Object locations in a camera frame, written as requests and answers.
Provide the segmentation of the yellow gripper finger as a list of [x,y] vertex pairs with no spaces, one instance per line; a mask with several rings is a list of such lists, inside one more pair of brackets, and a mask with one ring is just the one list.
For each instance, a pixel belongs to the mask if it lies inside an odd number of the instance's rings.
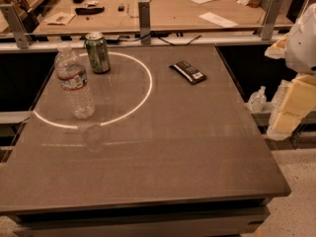
[[282,80],[272,100],[267,136],[281,141],[292,135],[301,121],[316,108],[316,77],[298,73]]
[[285,34],[265,51],[265,56],[272,59],[280,59],[285,57],[285,46],[288,34]]

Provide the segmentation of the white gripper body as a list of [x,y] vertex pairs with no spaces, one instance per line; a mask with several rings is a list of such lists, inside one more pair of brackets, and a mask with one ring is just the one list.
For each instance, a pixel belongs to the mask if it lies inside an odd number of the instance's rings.
[[284,57],[286,66],[297,73],[316,73],[316,4],[310,5],[290,29]]

